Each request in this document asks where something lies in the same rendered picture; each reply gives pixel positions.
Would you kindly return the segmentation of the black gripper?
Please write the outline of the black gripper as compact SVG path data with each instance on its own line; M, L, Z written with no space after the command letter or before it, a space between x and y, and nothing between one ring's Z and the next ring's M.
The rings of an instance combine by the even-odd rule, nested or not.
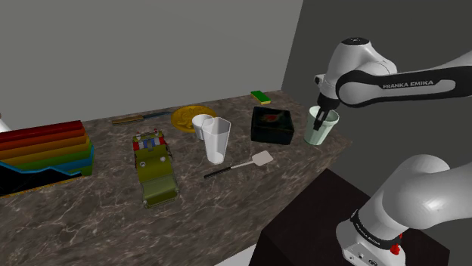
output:
M318 131L322 125L322 123L326 120L329 110L335 110L340 105L339 99L333 99L323 95L322 93L319 94L317 104L320 106L320 109L317 112L315 117L315 121L313 124L313 129Z

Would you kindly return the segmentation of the pale green cup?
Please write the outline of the pale green cup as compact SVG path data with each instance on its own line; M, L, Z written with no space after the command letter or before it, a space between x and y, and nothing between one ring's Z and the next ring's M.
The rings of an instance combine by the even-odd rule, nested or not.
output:
M335 110L328 112L327 118L321 124L318 130L315 130L314 123L315 118L318 115L318 111L321 108L319 106L313 106L309 108L307 116L306 130L304 134L304 141L311 145L320 145L330 133L331 129L339 122L339 114Z

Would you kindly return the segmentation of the black square bowl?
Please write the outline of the black square bowl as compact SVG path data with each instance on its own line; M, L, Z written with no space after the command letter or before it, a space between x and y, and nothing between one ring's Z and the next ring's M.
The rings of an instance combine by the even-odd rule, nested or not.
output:
M289 110L254 107L251 119L251 141L289 145L294 126Z

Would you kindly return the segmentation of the green yellow sponge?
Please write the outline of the green yellow sponge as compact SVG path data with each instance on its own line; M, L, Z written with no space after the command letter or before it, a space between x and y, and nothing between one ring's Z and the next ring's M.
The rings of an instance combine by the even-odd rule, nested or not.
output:
M258 100L262 105L270 104L272 100L261 91L252 91L250 95Z

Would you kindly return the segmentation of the dark robot stand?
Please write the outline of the dark robot stand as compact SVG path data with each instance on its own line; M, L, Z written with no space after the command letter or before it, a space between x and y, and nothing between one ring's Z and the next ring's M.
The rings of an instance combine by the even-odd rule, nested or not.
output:
M353 266L335 230L369 199L325 169L262 229L249 266Z

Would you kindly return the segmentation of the tall white angular vase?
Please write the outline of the tall white angular vase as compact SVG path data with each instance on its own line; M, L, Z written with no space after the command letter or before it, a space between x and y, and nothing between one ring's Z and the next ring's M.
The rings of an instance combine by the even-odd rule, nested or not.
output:
M215 165L223 163L231 131L231 123L221 117L214 117L206 119L201 128L207 159Z

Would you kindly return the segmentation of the small white cup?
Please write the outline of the small white cup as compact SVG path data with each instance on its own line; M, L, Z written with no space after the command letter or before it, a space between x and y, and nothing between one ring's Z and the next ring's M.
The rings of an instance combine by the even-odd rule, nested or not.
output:
M197 136L198 139L203 140L202 125L203 125L203 123L204 123L205 120L211 119L211 118L212 118L211 115L208 115L208 114L199 114L199 115L196 115L196 116L192 119L192 125L193 125L195 134L196 134L196 136Z

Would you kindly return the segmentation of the gold round plate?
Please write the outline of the gold round plate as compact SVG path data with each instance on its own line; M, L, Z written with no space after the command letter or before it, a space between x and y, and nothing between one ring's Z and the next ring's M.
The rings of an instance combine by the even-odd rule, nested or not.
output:
M216 116L216 112L209 107L189 105L174 111L171 115L171 123L180 131L195 133L192 119L200 114L207 114L212 117Z

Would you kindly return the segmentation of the green toy truck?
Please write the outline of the green toy truck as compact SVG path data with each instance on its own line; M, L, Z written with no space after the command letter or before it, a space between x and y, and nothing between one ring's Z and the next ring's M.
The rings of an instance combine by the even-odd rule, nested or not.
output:
M172 167L173 156L162 131L137 132L132 139L135 168L146 209L175 200L179 186Z

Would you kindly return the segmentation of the rainbow striped box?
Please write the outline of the rainbow striped box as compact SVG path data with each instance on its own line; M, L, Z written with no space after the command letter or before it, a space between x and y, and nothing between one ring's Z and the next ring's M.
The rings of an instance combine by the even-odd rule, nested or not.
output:
M89 176L94 158L79 120L0 132L0 198Z

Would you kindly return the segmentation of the wooden handled knife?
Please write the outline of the wooden handled knife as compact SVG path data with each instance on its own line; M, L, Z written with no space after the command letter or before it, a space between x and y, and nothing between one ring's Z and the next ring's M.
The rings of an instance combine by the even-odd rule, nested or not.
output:
M158 116L169 115L171 113L172 112L166 111L166 112L158 112L158 113L149 113L145 115L130 116L130 117L122 118L122 119L115 119L112 121L112 124L120 125L120 124L125 124L125 123L130 123L130 122L137 122L137 121L151 119Z

